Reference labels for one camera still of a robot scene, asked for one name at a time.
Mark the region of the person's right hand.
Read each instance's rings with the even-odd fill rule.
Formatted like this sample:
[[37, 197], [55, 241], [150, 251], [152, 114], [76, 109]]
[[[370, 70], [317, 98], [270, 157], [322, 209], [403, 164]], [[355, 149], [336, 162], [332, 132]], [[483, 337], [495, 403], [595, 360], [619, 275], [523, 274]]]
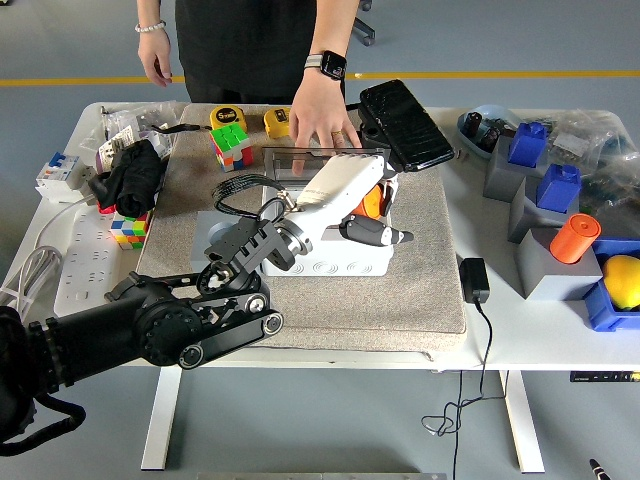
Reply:
[[172, 83], [171, 46], [164, 30], [139, 34], [138, 56], [148, 80], [159, 87]]

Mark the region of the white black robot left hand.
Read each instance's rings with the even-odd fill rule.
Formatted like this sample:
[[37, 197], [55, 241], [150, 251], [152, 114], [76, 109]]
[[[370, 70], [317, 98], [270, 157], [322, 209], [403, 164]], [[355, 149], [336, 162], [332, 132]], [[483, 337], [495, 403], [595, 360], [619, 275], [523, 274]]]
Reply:
[[311, 179], [281, 223], [281, 232], [299, 243], [307, 254], [325, 230], [337, 226], [343, 238], [383, 247], [410, 242], [412, 233], [400, 231], [355, 210], [376, 187], [382, 188], [388, 212], [398, 188], [397, 173], [380, 154], [337, 154]]

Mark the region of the person's left hand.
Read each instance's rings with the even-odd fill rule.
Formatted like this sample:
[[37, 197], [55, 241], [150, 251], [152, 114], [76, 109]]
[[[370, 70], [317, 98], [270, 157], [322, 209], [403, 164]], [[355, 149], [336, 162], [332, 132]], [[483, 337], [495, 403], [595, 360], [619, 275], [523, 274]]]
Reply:
[[289, 136], [296, 147], [308, 148], [312, 139], [325, 149], [342, 149], [347, 143], [362, 147], [341, 86], [318, 69], [305, 70], [290, 111]]

